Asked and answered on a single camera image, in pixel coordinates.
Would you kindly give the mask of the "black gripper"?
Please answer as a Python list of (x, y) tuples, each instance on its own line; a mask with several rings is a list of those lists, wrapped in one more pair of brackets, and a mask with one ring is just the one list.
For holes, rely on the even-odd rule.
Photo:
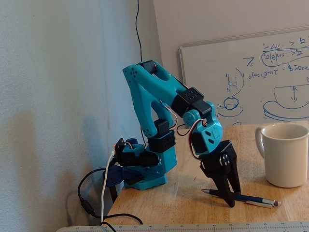
[(235, 206), (229, 183), (235, 193), (241, 193), (237, 169), (237, 155), (230, 140), (219, 143), (211, 153), (202, 155), (202, 171), (212, 178), (217, 190), (210, 190), (211, 195), (222, 198), (230, 207)]

